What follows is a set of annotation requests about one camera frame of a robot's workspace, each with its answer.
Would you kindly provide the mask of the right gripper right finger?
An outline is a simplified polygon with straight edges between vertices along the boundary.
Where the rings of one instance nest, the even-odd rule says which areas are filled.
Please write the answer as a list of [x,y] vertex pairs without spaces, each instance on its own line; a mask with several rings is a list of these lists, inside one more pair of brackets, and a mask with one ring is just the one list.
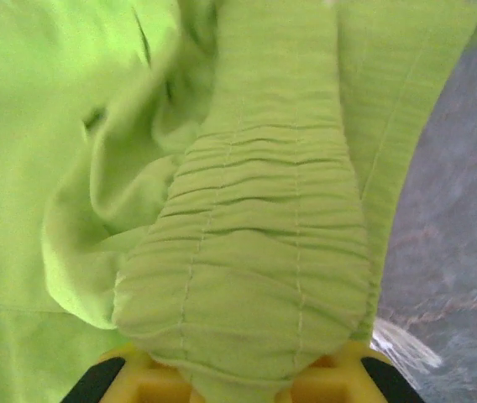
[[382,353],[349,342],[304,369],[287,390],[292,403],[418,403],[423,398]]

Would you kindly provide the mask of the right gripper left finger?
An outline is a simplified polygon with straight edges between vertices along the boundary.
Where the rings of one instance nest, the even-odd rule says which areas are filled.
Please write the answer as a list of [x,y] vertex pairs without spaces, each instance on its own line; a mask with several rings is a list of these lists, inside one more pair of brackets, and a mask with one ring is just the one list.
[[179,371],[128,343],[103,354],[66,394],[71,403],[198,402]]

